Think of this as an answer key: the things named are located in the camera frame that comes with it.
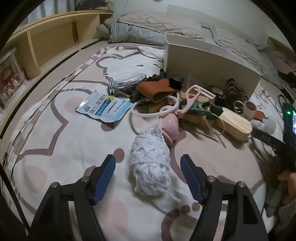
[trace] black device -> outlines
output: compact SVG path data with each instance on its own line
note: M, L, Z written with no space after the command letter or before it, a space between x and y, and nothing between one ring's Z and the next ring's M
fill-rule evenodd
M292 104L283 103L282 112L284 120L283 142L256 128L253 128L251 135L275 149L275 153L282 160L280 172L286 169L296 172L296 110Z
M184 81L184 78L178 74L175 74L171 78L169 78L168 81L171 88L180 91L182 88L182 82Z
M232 185L207 176L187 154L180 165L193 198L203 205L190 241L213 240L223 200L228 200L228 206L222 241L268 241L261 214L244 182Z
M76 183L53 182L44 195L30 227L28 241L74 241L69 201L74 201L76 217L83 241L105 241L93 205L103 199L115 170L115 158L108 155L89 177Z

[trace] blue gripper pad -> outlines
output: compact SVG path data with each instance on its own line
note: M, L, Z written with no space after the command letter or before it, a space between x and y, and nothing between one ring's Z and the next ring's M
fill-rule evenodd
M115 157L111 156L110 159L108 160L108 163L101 173L96 185L95 185L95 190L94 190L94 197L93 197L93 202L94 205L97 205L99 201L101 201L105 195L105 192L107 190L107 187L110 183L111 177L114 173L115 170Z
M202 204L205 199L202 194L202 192L203 192L203 190L202 190L203 184L202 183L203 182L205 183L205 178L207 178L206 174L204 173L202 168L196 167L194 165L191 158L187 154L185 154L181 157L180 166L181 166L181 170L183 172L183 175L186 179L186 182L189 186L189 189L191 191L192 197L195 200L197 200L200 204ZM200 173L200 176L198 178L192 169L194 167L202 170L202 172Z

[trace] white wall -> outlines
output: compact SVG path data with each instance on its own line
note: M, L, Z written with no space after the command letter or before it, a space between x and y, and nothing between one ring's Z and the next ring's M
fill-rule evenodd
M267 35L290 46L271 19L250 0L114 0L115 16L133 11L166 12L168 5L194 9L239 29L257 43L265 44Z

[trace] bed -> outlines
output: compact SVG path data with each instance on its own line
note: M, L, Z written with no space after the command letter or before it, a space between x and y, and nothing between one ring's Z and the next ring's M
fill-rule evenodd
M218 45L251 64L265 80L283 88L277 69L266 54L267 45L256 44L238 30L233 33L233 27L230 28L226 23L224 25L227 28L217 25L216 21L213 23L200 23L195 19L166 13L136 11L117 19L107 19L97 30L101 38L107 39L109 43L136 42L165 46L167 43L164 35L170 34Z
M200 36L210 38L209 32ZM126 69L147 76L159 74L163 56L161 46L131 47L124 43L106 46L23 115L10 139L4 167L29 224L52 182L61 185L76 182L100 166L107 154L113 154L117 162L114 175L104 199L94 207L107 240L189 240L202 207L192 198L179 167L180 157L186 153L208 175L222 182L233 184L243 180L263 212L266 230L273 228L276 218L266 217L263 204L270 173L268 163L274 153L259 140L242 143L228 134L220 136L218 130L210 134L191 122L180 121L180 137L170 148L169 192L181 200L176 202L167 194L149 197L134 192L135 179L129 170L131 145L141 130L155 125L157 119L140 118L128 111L116 123L103 123L75 112L93 91L107 93L112 74ZM276 86L261 78L250 100L267 117L276 119L274 136L282 139L279 94ZM17 214L7 189L2 192ZM226 209L227 202L223 202L214 240L221 239ZM72 202L70 215L75 238L81 240Z

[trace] clear plastic case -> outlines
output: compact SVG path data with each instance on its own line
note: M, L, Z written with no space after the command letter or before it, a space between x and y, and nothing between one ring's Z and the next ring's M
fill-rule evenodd
M114 87L117 89L122 89L130 85L138 84L146 77L147 75L143 73L133 73L133 74L126 75L124 77L114 76L112 78L113 78Z
M10 50L0 59L0 106L4 109L13 99L23 92L24 84L27 83L24 73L21 71L14 52L16 48Z

